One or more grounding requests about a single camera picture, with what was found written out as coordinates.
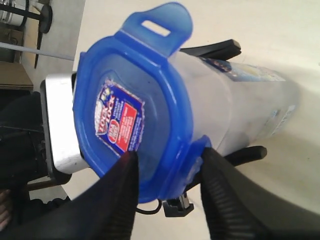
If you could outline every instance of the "white surface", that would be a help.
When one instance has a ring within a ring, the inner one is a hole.
[[[76,51],[114,34],[136,11],[162,0],[87,0]],[[260,141],[268,157],[240,170],[268,190],[320,213],[320,1],[318,0],[181,0],[191,13],[193,35],[184,47],[237,40],[242,54],[233,62],[276,70],[300,86],[301,106],[284,133]],[[64,186],[71,198],[97,177],[87,169]],[[195,211],[184,219],[137,215],[132,239],[209,239],[197,189],[190,193]]]

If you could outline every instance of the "black handle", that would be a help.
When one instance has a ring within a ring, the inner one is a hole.
[[[226,61],[241,54],[241,47],[237,41],[230,39],[205,46],[182,48],[180,51],[195,57]]]

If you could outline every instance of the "clear plastic container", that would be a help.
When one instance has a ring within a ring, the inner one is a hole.
[[[246,147],[276,133],[297,105],[296,89],[266,69],[178,52],[192,29],[188,11],[167,3],[133,13],[80,56],[73,111],[84,159],[101,177],[137,151],[140,203],[178,197],[204,147]]]

